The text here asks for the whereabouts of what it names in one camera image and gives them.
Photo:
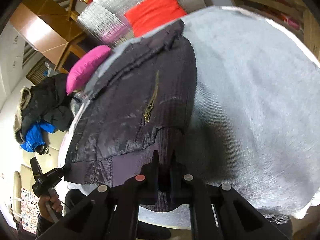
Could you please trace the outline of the person left hand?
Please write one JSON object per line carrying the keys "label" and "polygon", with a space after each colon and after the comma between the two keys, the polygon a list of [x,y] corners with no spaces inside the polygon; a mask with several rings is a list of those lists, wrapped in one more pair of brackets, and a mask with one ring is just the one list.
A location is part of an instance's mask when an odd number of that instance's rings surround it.
{"label": "person left hand", "polygon": [[59,200],[59,195],[55,190],[52,190],[48,196],[39,198],[39,212],[44,219],[56,223],[62,216],[63,207]]}

